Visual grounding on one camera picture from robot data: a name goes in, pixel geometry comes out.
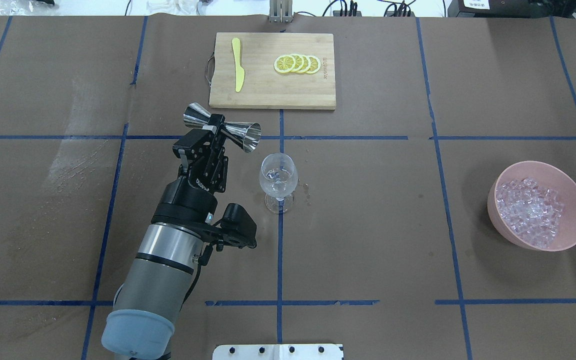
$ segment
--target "lemon slice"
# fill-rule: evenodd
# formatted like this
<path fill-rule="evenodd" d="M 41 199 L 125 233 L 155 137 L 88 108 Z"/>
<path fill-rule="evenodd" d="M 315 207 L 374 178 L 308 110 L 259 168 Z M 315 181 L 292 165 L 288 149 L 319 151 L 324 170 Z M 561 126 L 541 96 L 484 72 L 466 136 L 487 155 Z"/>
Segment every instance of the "lemon slice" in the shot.
<path fill-rule="evenodd" d="M 306 57 L 304 57 L 304 55 L 302 54 L 290 54 L 291 57 L 294 58 L 295 61 L 295 66 L 294 68 L 292 68 L 292 70 L 290 70 L 291 73 L 297 73 L 297 71 L 302 70 L 302 68 L 304 67 L 304 63 L 306 63 L 304 60 L 306 60 Z"/>
<path fill-rule="evenodd" d="M 274 71 L 280 74 L 290 73 L 297 65 L 293 55 L 281 55 L 274 60 Z"/>
<path fill-rule="evenodd" d="M 310 55 L 301 55 L 303 58 L 303 66 L 297 70 L 298 74 L 303 74 L 311 68 L 311 58 Z"/>
<path fill-rule="evenodd" d="M 310 62 L 310 66 L 308 70 L 306 70 L 306 74 L 317 73 L 317 71 L 319 71 L 320 68 L 322 67 L 322 62 L 317 56 L 308 55 L 308 61 Z"/>

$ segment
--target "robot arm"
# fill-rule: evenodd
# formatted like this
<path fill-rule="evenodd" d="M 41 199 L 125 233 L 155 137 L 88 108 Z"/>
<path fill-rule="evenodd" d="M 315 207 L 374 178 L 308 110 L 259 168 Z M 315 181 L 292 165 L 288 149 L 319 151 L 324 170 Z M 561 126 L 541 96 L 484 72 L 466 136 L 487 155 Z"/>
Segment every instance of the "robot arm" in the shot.
<path fill-rule="evenodd" d="M 257 225 L 241 205 L 230 203 L 222 219 L 211 221 L 214 193 L 226 191 L 226 139 L 249 153 L 259 143 L 260 126 L 227 123 L 197 103 L 183 117 L 194 129 L 173 146 L 182 162 L 178 178 L 167 185 L 106 319 L 101 341 L 117 359 L 169 359 L 174 323 L 213 248 L 257 246 Z"/>

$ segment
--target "clear plastic ice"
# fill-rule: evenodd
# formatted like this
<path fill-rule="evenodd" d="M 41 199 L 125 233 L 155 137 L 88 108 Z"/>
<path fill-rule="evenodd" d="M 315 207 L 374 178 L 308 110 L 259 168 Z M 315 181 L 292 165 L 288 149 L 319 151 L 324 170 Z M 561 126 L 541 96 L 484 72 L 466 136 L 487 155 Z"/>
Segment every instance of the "clear plastic ice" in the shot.
<path fill-rule="evenodd" d="M 560 230 L 564 204 L 555 189 L 531 177 L 501 184 L 496 206 L 508 227 L 524 242 L 546 249 Z"/>

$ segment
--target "black rubber band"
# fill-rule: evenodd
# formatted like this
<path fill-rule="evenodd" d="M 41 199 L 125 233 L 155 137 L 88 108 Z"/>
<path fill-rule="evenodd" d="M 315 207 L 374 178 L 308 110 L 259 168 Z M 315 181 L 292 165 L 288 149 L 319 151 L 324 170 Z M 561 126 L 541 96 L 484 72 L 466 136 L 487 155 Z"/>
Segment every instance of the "black rubber band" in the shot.
<path fill-rule="evenodd" d="M 195 272 L 195 269 L 193 269 L 192 267 L 190 267 L 188 265 L 184 265 L 181 262 L 169 260 L 165 257 L 152 255 L 151 253 L 138 252 L 137 256 L 135 256 L 134 258 L 135 259 L 148 260 L 149 262 L 166 265 L 167 267 L 171 267 L 171 268 L 175 268 L 177 270 L 183 271 L 183 272 L 187 272 L 190 275 L 193 275 L 193 273 Z"/>

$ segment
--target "cutting board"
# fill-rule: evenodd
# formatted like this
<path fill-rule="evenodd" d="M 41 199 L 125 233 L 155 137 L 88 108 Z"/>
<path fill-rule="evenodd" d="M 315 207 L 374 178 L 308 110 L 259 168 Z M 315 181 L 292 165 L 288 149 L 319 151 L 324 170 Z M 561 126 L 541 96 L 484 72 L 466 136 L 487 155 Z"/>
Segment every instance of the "cutting board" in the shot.
<path fill-rule="evenodd" d="M 241 66 L 246 71 L 240 92 L 235 92 L 235 37 L 241 40 Z M 321 60 L 321 68 L 313 74 L 276 72 L 275 59 L 291 53 L 314 55 Z M 211 108 L 334 110 L 333 35 L 218 32 L 209 104 Z"/>

